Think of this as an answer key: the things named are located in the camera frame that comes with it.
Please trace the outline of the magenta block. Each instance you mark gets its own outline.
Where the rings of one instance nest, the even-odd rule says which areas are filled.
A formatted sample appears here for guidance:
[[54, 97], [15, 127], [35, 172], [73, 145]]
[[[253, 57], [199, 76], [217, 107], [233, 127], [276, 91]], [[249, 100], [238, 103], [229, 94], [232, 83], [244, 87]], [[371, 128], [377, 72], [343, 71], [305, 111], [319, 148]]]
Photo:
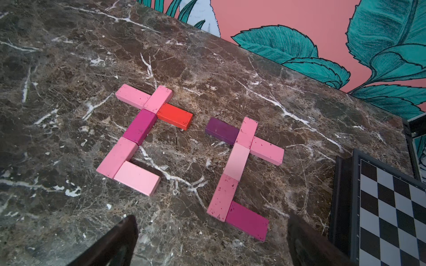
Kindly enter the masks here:
[[269, 220], [233, 201], [226, 222], [259, 241], [266, 239]]
[[156, 121], [156, 114], [143, 109], [129, 125], [123, 137], [141, 146]]

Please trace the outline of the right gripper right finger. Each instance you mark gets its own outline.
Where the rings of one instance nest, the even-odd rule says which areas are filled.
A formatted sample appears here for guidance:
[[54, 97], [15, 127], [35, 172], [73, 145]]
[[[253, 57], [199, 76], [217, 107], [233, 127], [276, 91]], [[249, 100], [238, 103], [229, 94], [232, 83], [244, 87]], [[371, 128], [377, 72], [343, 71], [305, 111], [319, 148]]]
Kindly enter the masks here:
[[287, 223], [287, 242], [295, 266], [352, 266], [344, 253], [291, 212]]

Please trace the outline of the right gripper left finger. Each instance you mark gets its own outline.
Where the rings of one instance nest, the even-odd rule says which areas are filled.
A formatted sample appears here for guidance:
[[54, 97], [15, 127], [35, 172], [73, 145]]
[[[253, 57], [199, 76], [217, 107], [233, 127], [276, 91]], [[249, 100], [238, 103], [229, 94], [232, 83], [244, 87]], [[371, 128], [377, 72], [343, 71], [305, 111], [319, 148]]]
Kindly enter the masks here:
[[69, 265], [129, 266], [138, 235], [136, 217], [130, 215], [122, 219]]

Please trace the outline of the light pink block edge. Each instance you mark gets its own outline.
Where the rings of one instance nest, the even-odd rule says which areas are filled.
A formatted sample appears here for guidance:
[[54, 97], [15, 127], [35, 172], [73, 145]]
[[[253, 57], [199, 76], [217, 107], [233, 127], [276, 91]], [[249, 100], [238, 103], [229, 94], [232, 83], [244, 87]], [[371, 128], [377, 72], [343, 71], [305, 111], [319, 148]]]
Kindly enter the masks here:
[[249, 117], [244, 117], [236, 138], [236, 143], [246, 147], [247, 149], [251, 149], [257, 126], [258, 122]]

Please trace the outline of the pink block horizontal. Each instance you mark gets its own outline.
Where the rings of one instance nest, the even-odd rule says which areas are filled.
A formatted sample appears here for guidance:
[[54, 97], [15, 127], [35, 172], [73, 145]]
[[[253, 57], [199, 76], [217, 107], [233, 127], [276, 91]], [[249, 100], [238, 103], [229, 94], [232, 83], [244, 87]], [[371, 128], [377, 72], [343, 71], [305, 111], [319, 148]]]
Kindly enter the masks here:
[[225, 222], [239, 182], [222, 174], [207, 213], [221, 222]]

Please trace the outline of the dark purple block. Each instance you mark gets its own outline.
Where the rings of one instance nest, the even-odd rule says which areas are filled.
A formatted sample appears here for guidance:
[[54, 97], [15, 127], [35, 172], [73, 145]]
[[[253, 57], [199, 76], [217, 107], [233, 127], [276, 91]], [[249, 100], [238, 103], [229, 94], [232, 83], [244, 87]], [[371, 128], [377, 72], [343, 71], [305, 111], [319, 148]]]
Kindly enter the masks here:
[[215, 117], [211, 117], [207, 123], [205, 132], [229, 145], [234, 145], [239, 134], [239, 129]]

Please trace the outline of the light pink block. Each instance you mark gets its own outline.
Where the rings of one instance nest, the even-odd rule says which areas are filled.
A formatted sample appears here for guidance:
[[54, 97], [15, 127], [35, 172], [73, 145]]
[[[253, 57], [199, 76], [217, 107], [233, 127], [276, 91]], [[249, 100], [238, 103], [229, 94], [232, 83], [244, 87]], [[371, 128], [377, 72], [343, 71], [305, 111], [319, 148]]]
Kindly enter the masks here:
[[137, 165], [125, 161], [114, 179], [126, 186], [133, 188], [144, 195], [152, 196], [161, 178]]
[[235, 144], [224, 168], [224, 174], [240, 181], [250, 154], [250, 150], [240, 144]]

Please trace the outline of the pink block top pair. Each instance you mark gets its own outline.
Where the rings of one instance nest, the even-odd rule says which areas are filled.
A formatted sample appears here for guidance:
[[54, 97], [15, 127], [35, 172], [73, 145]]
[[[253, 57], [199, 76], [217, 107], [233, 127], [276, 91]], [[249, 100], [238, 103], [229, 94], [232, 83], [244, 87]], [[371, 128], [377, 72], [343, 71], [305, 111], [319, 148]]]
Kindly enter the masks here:
[[172, 97], [173, 91], [160, 85], [143, 105], [143, 108], [147, 111], [157, 114], [160, 108], [165, 103], [168, 103]]
[[150, 95], [142, 92], [130, 85], [123, 84], [115, 93], [115, 96], [127, 104], [132, 105], [140, 110], [144, 109], [144, 104], [149, 100]]

